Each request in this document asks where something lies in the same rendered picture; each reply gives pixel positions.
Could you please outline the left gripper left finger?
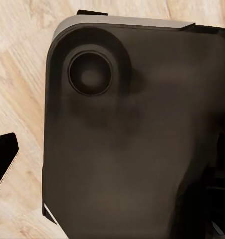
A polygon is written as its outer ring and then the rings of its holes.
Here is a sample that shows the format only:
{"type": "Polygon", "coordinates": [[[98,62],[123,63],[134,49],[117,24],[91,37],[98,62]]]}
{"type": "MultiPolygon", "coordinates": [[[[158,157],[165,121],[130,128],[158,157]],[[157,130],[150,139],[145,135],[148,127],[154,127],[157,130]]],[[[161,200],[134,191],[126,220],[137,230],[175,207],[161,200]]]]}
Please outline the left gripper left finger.
{"type": "Polygon", "coordinates": [[[0,181],[19,151],[14,132],[0,136],[0,181]]]}

